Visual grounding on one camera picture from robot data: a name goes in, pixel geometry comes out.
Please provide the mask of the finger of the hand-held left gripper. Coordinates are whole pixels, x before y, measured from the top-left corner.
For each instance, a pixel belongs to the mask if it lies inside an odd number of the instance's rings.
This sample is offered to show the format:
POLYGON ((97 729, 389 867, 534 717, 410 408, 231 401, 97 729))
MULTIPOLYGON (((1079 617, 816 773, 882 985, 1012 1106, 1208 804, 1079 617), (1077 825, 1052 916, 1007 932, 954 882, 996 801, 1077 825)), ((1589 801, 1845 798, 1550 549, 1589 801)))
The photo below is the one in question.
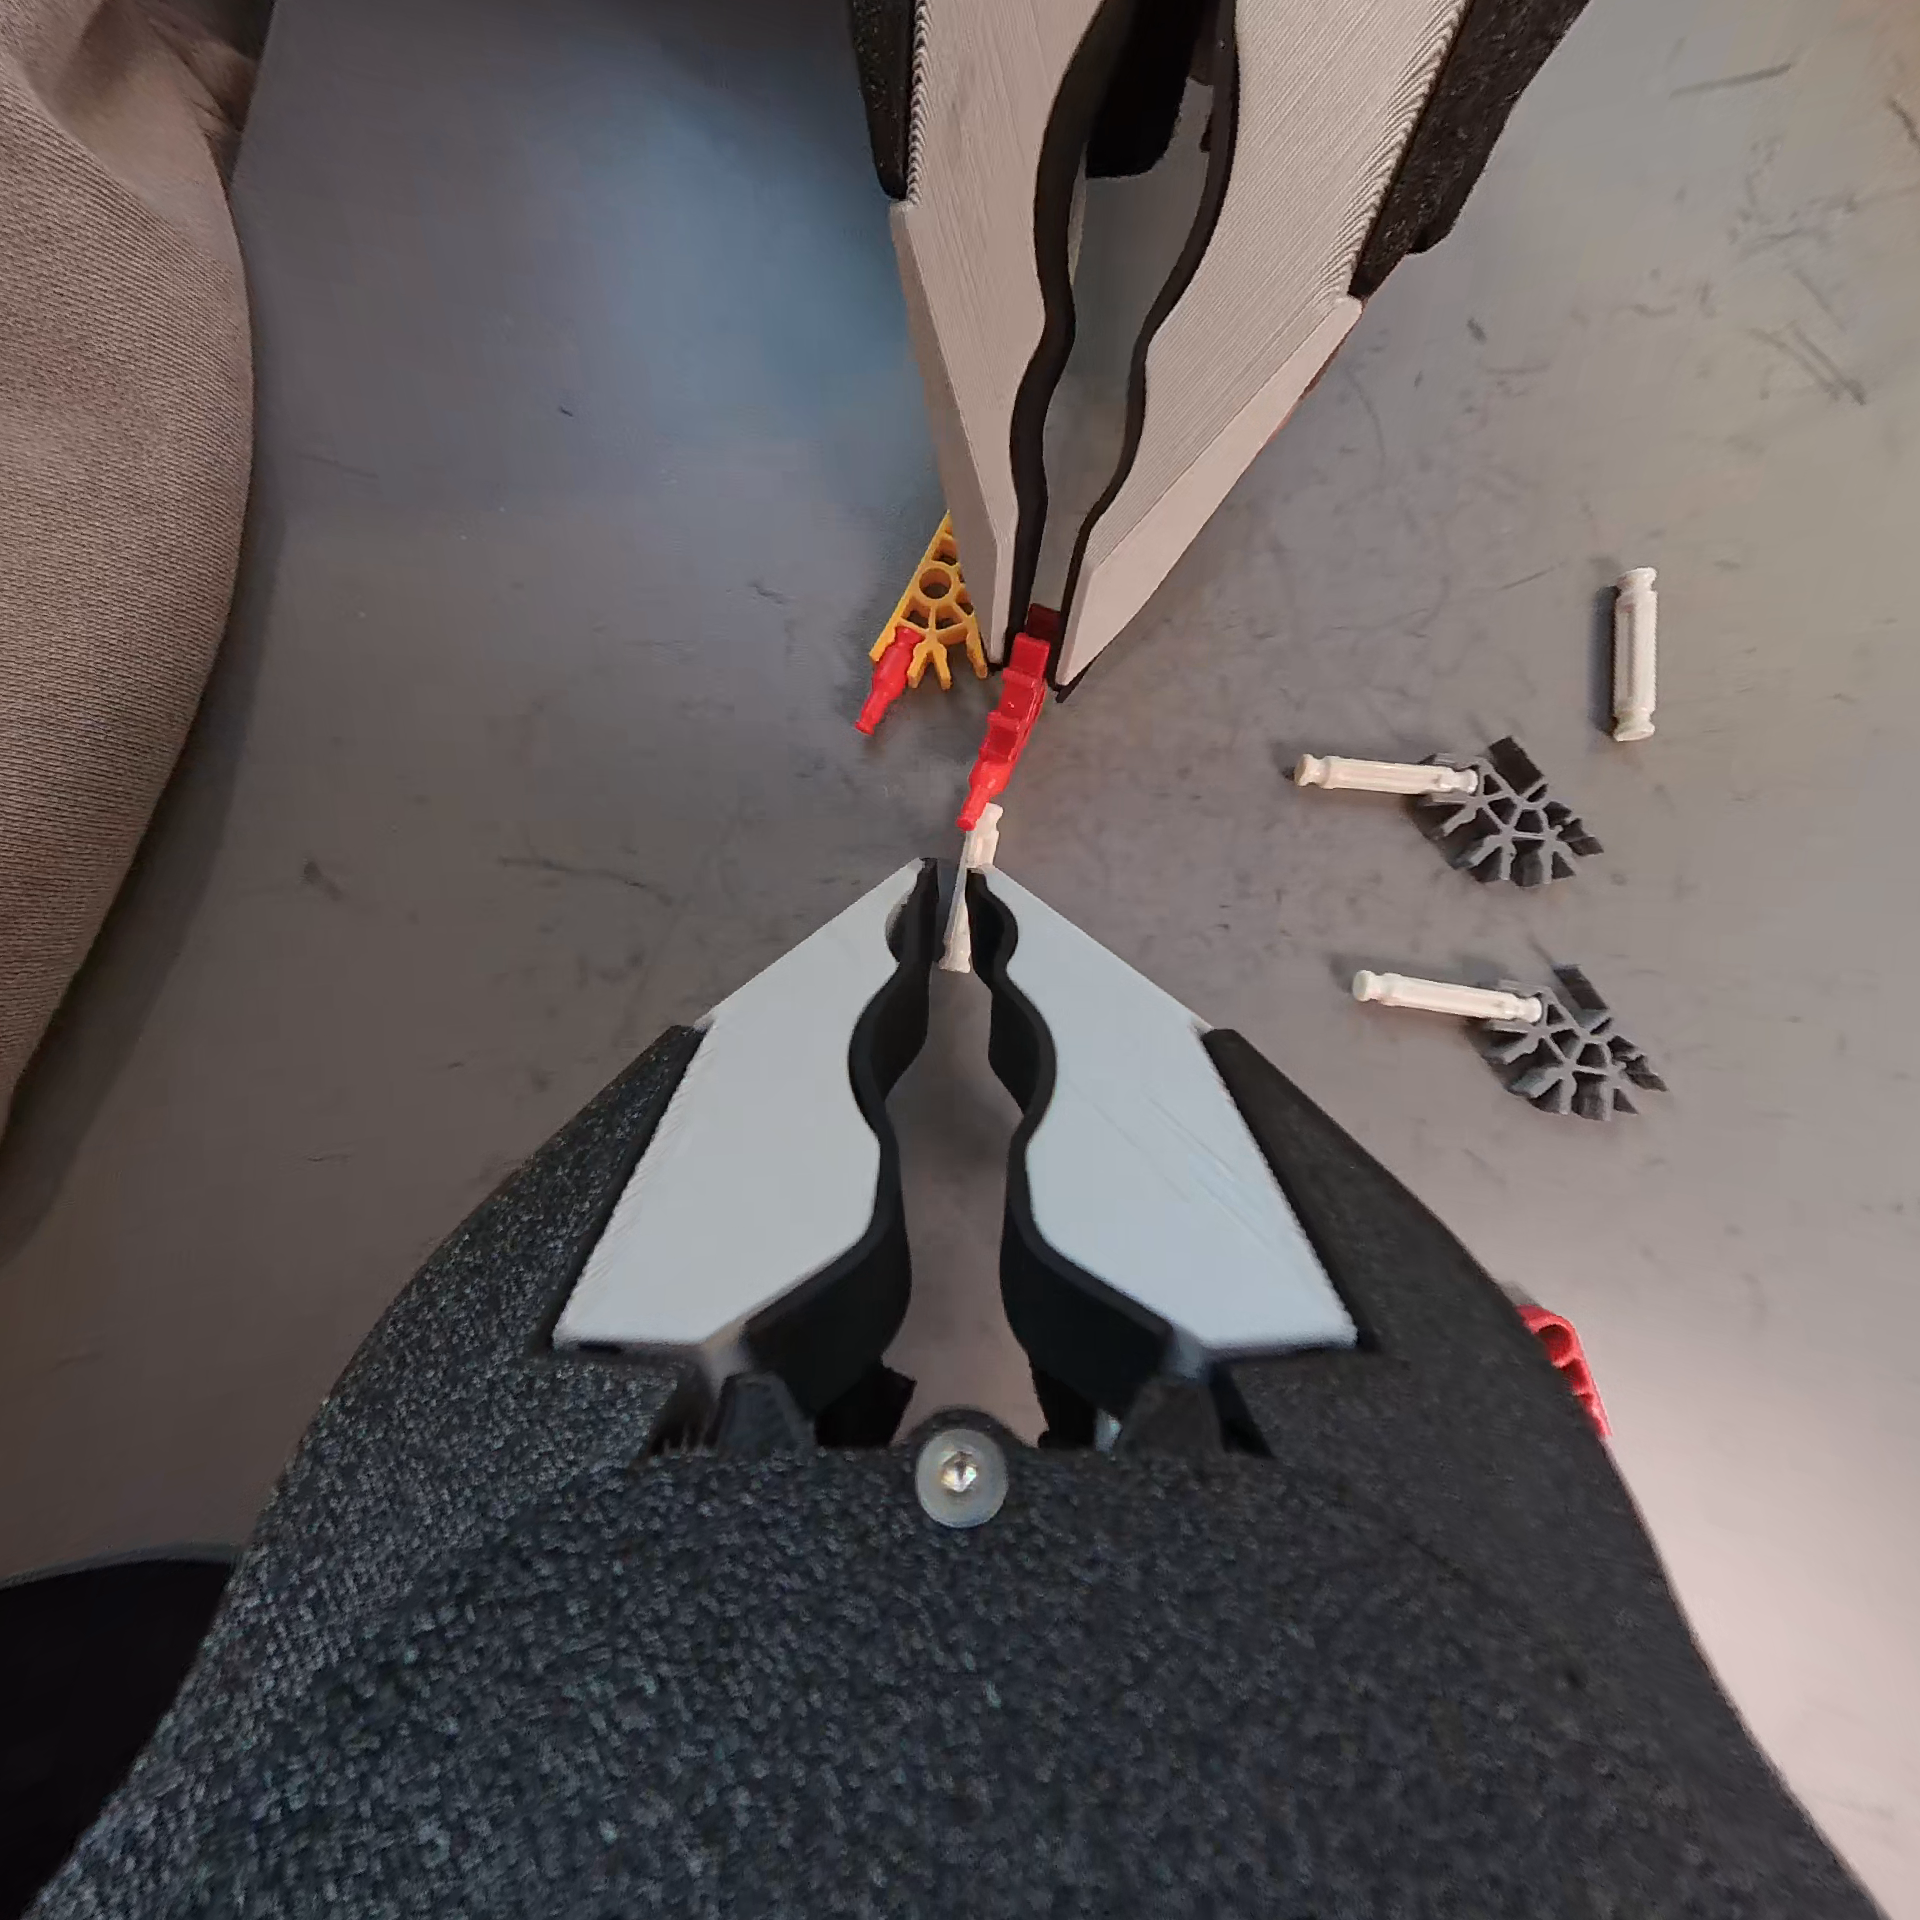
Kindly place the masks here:
POLYGON ((1074 337, 1072 182, 1111 74, 1111 5, 913 5, 892 232, 944 502, 993 662, 1038 578, 1044 425, 1074 337))
POLYGON ((1206 526, 1360 316, 1353 277, 1457 2, 1218 5, 1206 179, 1148 308, 1111 483, 1068 568, 1068 691, 1206 526))

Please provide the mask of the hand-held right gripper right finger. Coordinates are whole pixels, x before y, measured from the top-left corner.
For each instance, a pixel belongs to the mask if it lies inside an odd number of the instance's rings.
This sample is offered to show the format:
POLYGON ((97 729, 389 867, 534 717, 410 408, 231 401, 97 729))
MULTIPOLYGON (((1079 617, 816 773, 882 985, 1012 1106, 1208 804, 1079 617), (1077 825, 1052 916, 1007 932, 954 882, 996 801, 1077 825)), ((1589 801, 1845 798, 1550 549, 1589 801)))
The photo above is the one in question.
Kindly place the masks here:
POLYGON ((1041 1445, 1111 1446, 1166 1386, 1215 1445, 1237 1363, 1360 1345, 1215 1059, 1229 1035, 1016 880, 976 872, 964 905, 1018 1110, 999 1296, 1041 1445))

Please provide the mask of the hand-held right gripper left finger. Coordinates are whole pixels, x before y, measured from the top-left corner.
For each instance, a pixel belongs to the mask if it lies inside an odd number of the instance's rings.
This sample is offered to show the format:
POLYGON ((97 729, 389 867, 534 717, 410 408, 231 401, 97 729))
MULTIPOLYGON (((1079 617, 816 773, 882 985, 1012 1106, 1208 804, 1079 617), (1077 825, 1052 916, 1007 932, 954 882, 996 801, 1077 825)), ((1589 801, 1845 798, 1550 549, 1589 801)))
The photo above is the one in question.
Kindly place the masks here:
POLYGON ((711 1009, 566 1296, 559 1350, 774 1376, 820 1417, 901 1331, 887 1110, 927 1035, 930 865, 905 865, 711 1009))

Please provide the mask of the yellow toy connector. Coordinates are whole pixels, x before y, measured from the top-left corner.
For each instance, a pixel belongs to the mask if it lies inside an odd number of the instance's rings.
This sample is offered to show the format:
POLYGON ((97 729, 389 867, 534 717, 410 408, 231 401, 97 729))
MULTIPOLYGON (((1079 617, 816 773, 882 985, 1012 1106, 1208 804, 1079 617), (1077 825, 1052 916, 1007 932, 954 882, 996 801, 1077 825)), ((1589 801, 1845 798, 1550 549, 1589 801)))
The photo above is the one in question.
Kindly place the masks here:
POLYGON ((976 680, 989 676, 989 657, 961 571, 952 516, 945 512, 922 546, 911 581, 879 624, 871 645, 871 668, 879 691, 894 694, 918 689, 925 676, 933 676, 938 689, 951 689, 954 653, 976 680))

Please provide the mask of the short white toy rod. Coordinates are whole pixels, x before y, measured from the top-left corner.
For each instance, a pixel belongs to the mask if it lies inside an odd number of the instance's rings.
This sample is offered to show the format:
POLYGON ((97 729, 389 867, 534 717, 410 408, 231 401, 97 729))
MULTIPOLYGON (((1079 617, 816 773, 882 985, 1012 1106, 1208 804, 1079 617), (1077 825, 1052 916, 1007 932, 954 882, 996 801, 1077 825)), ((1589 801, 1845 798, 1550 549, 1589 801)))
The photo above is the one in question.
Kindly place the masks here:
POLYGON ((1545 996, 1541 995, 1482 990, 1466 982, 1370 969, 1353 973, 1350 995, 1358 1004, 1477 1024, 1534 1026, 1545 1019, 1545 996))
POLYGON ((948 973, 970 973, 970 918, 969 918, 969 878, 984 873, 993 865, 1000 827, 1000 804, 988 803, 974 827, 967 830, 964 844, 954 865, 951 882, 948 916, 944 928, 944 948, 938 969, 948 973))
POLYGON ((1615 581, 1612 739, 1637 745, 1657 729, 1658 601, 1657 569, 1631 568, 1615 581))
POLYGON ((1303 754, 1296 760, 1289 780, 1296 787, 1404 801, 1474 798, 1481 792, 1481 773, 1477 766, 1454 766, 1433 760, 1391 761, 1303 754))

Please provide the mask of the red toy connector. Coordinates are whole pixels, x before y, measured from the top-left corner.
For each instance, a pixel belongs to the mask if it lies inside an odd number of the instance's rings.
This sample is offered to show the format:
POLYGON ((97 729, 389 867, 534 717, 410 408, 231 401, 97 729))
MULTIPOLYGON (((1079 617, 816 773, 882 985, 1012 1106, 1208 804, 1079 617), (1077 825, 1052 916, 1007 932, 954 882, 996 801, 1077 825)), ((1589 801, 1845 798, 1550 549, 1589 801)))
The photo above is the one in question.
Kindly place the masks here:
POLYGON ((1594 1433, 1602 1440, 1612 1440, 1614 1426, 1602 1403, 1590 1360, 1572 1321, 1566 1320, 1561 1312, 1548 1309, 1541 1302, 1518 1302, 1514 1312, 1522 1326, 1541 1345, 1552 1369, 1567 1386, 1567 1393, 1589 1416, 1590 1424, 1594 1426, 1594 1433))
POLYGON ((1012 638, 999 675, 999 702, 982 737, 980 760, 1014 766, 1049 698, 1049 660, 1061 633, 1061 614, 1044 603, 1025 608, 1023 626, 1012 638))

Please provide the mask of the grey toy connector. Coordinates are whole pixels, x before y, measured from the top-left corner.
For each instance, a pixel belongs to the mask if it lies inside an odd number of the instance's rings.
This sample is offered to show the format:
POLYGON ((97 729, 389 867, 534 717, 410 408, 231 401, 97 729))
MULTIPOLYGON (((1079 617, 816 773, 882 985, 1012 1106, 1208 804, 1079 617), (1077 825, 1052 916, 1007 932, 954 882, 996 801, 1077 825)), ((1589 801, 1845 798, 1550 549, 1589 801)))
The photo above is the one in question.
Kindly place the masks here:
POLYGON ((1501 737, 1456 771, 1477 777, 1471 794, 1406 801, 1409 821, 1454 872, 1478 882, 1538 889, 1570 880, 1580 860, 1602 852, 1599 840, 1557 798, 1513 737, 1501 737))
POLYGON ((1665 1093, 1642 1048, 1580 968, 1552 976, 1501 979, 1500 990, 1542 1005, 1538 1022, 1478 1022, 1474 1048, 1504 1093, 1538 1114, 1612 1121, 1637 1114, 1633 1093, 1665 1093))

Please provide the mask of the person's beige sweater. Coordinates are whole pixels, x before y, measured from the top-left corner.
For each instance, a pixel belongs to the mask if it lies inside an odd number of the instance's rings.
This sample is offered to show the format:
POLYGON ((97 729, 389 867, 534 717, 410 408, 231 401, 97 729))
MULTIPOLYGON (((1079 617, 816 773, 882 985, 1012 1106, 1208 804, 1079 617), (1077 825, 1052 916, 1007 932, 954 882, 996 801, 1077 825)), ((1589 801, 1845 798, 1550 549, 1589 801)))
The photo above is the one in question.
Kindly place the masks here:
POLYGON ((224 642, 254 460, 229 182, 272 5, 1 5, 1 1116, 224 642))

